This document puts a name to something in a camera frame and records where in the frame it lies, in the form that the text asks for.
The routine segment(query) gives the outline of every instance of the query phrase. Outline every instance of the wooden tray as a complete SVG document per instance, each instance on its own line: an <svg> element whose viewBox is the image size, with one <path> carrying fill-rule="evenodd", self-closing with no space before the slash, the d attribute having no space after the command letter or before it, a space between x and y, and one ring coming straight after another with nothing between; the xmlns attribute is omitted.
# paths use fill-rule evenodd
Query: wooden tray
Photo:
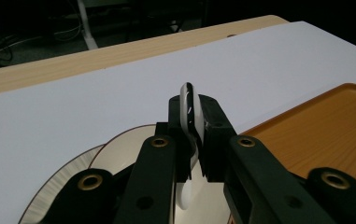
<svg viewBox="0 0 356 224"><path fill-rule="evenodd" d="M246 132L291 172L332 167L356 178L356 84L343 84Z"/></svg>

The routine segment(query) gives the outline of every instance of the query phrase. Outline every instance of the white paper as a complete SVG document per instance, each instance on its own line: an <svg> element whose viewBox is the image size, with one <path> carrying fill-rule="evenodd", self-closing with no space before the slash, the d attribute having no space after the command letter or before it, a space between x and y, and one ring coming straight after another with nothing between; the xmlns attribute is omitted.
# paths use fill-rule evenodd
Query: white paper
<svg viewBox="0 0 356 224"><path fill-rule="evenodd" d="M184 82L218 100L238 133L340 84L356 47L305 22L277 25L146 60L0 94L0 224L81 152L167 121Z"/></svg>

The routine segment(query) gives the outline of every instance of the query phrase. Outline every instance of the white object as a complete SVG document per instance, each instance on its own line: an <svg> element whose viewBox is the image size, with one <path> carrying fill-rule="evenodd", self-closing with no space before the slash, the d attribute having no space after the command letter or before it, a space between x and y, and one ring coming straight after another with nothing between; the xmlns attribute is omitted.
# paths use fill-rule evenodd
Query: white object
<svg viewBox="0 0 356 224"><path fill-rule="evenodd" d="M87 44L88 49L98 49L93 34L91 33L91 27L88 22L87 9L88 7L103 7L109 5L118 5L127 3L126 0L78 0L78 10L81 17L81 22L84 30L82 30L82 36Z"/></svg>
<svg viewBox="0 0 356 224"><path fill-rule="evenodd" d="M204 144L205 121L200 98L191 83L180 88L180 125L192 145L191 169L198 161L198 148ZM192 199L192 180L177 183L177 205L186 210Z"/></svg>

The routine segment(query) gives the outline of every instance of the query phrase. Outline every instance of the dark background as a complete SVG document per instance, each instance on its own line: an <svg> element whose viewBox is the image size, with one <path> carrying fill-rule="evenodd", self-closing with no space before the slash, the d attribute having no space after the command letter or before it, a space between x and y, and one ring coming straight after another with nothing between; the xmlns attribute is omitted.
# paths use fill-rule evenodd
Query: dark background
<svg viewBox="0 0 356 224"><path fill-rule="evenodd" d="M0 0L0 36L5 41L12 35L52 38L58 26L55 18L72 13L68 1L77 6L76 0ZM287 21L307 21L356 45L356 1L201 1L205 1L203 26L277 15Z"/></svg>

